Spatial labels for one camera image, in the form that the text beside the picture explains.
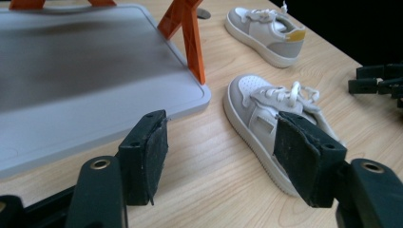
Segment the shoe sole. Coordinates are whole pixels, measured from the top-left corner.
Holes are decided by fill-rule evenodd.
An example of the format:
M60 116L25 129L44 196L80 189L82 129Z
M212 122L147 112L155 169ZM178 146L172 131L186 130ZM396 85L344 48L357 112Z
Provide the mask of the shoe sole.
M270 50L253 37L241 31L235 27L234 24L232 24L228 15L225 20L225 28L237 40L241 41L250 48L253 48L267 63L273 67L286 68L293 65L297 61L297 58L286 58L276 54L274 51Z
M282 192L290 196L299 197L297 190L294 188L288 177L284 176L284 174L277 168L271 156L267 156L269 155L269 153L265 151L263 145L258 141L254 134L240 119L240 116L237 114L234 106L231 103L229 87L223 99L223 106L230 124L232 124L237 133L242 137L242 139L246 142L246 144L248 144L248 146L258 157L261 165L263 166L269 177L272 179L272 181L276 184L276 186Z

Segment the orange stand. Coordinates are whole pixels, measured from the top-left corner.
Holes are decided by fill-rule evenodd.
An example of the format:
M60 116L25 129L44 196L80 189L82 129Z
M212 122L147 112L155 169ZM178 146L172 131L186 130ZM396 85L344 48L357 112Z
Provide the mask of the orange stand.
M187 66L204 85L204 64L197 16L197 7L201 2L202 0L174 0L158 25L158 29L165 39L169 40L182 26Z
M46 0L11 0L10 10L40 10ZM113 0L88 0L93 7L116 6ZM197 7L202 0L174 0L158 29L165 39L169 40L182 26L184 46L186 49L187 66L199 80L205 83L202 48L199 35Z

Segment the gray tray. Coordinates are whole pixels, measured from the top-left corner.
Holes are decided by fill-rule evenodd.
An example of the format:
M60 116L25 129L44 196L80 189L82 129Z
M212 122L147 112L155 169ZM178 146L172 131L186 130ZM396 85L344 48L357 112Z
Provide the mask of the gray tray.
M0 10L0 178L123 138L211 98L146 8Z

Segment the sneaker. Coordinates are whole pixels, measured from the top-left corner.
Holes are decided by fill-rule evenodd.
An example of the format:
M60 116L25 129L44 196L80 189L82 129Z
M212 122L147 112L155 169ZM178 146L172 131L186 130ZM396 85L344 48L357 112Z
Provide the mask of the sneaker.
M257 75L240 75L229 85L223 99L225 114L250 146L274 183L285 193L297 190L273 155L279 111L298 114L338 141L320 108L314 105L319 92L294 82L291 90L273 86Z
M231 9L225 28L237 40L253 48L274 67L289 67L297 61L305 37L305 27L297 27L286 15L269 9Z

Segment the wooden table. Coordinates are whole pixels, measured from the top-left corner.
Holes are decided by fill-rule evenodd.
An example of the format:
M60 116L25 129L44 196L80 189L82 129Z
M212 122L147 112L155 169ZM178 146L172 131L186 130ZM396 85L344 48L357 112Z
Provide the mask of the wooden table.
M159 22L171 1L117 3L141 4ZM88 2L46 2L46 6L82 4ZM227 121L222 108L224 91L244 73L258 74L273 85L291 86L298 80L317 88L321 93L318 106L349 149L347 162L357 158L381 162L403 179L402 110L389 95L348 93L347 82L360 67L356 61L308 29L297 63L284 69L272 67L235 40L223 24L233 7L278 10L275 5L263 0L204 0L200 7L212 15L199 21L212 99L204 111L168 123L169 152L155 205L128 207L130 227L336 227L336 201L331 209L314 209L282 193ZM297 10L288 7L291 15ZM172 40L184 54L182 33L177 32ZM74 185L87 160L115 155L120 142L0 180L0 195L19 196L25 206L47 198Z

